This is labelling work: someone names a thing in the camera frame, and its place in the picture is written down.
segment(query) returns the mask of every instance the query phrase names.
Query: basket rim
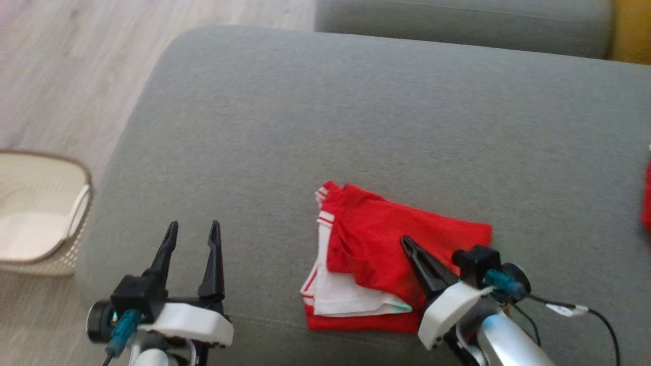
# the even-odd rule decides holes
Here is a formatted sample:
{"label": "basket rim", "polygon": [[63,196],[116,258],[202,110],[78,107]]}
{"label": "basket rim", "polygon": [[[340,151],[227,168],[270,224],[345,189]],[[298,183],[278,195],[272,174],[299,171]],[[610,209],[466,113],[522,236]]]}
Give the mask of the basket rim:
{"label": "basket rim", "polygon": [[0,259],[0,264],[34,264],[34,263],[39,263],[43,262],[45,260],[48,260],[52,258],[54,255],[56,255],[59,250],[69,241],[73,241],[79,236],[79,233],[81,232],[81,229],[83,228],[83,223],[86,221],[88,218],[88,214],[90,212],[90,205],[92,204],[92,200],[94,198],[94,190],[92,186],[92,178],[90,175],[90,170],[84,165],[81,161],[74,159],[74,158],[69,158],[67,156],[63,156],[60,154],[54,154],[54,153],[49,153],[49,152],[40,152],[40,151],[34,151],[34,150],[12,150],[12,149],[5,149],[5,148],[0,148],[0,155],[27,155],[27,156],[36,156],[39,158],[49,158],[53,160],[62,160],[68,163],[72,163],[83,171],[84,177],[85,177],[85,185],[89,187],[88,190],[88,203],[86,204],[86,209],[84,210],[84,213],[79,220],[79,225],[75,228],[75,232],[70,235],[68,238],[62,238],[57,242],[50,250],[47,252],[43,253],[42,255],[32,258],[32,259],[27,259],[27,260],[11,260],[11,259]]}

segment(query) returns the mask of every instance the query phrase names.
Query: white basket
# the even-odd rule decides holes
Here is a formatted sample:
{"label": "white basket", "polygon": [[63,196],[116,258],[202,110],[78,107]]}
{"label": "white basket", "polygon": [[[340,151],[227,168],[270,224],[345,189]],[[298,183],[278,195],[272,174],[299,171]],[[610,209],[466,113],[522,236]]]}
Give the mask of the white basket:
{"label": "white basket", "polygon": [[80,163],[0,150],[0,269],[73,274],[91,200]]}

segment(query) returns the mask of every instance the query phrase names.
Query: gray fabric surface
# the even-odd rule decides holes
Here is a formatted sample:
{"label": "gray fabric surface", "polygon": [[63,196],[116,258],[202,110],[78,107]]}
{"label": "gray fabric surface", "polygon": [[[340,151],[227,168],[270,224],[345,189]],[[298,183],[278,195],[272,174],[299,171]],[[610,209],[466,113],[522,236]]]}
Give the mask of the gray fabric surface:
{"label": "gray fabric surface", "polygon": [[612,0],[317,0],[317,31],[603,58]]}
{"label": "gray fabric surface", "polygon": [[[651,247],[639,228],[649,95],[648,66],[190,31],[161,57],[111,159],[76,280],[88,304],[105,298],[150,264],[178,220],[168,288],[194,295],[218,219],[235,340],[213,364],[456,364],[416,336],[305,328],[298,290],[316,256],[313,192],[333,179],[491,223],[495,248],[527,271],[534,292],[602,311],[632,364],[651,337]],[[611,364],[596,319],[522,306],[559,364]]]}

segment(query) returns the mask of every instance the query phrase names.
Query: wooden floor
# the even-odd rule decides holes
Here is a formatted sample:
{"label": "wooden floor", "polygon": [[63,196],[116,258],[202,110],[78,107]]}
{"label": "wooden floor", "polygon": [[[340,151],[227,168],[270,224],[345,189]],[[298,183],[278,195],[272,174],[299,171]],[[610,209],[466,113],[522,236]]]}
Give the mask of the wooden floor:
{"label": "wooden floor", "polygon": [[[210,24],[311,31],[314,0],[0,0],[0,16],[0,148],[76,158],[100,182],[176,36]],[[0,272],[0,364],[100,365],[86,313],[72,279]]]}

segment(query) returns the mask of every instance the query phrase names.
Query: red cloth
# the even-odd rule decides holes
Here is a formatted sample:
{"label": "red cloth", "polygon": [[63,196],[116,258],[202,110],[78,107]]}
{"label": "red cloth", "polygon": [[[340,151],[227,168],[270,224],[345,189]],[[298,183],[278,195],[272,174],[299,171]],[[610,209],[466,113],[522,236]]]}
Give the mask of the red cloth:
{"label": "red cloth", "polygon": [[326,182],[328,190],[322,210],[334,215],[328,244],[327,269],[351,273],[355,282],[370,289],[390,292],[410,304],[404,314],[367,317],[315,316],[306,305],[311,330],[386,330],[417,333],[425,297],[400,238],[411,236],[425,250],[458,274],[452,264],[457,249],[489,246],[492,227],[447,218],[438,214],[392,203],[352,184],[343,188]]}
{"label": "red cloth", "polygon": [[651,159],[646,166],[646,184],[644,185],[644,201],[642,203],[642,224],[651,230]]}

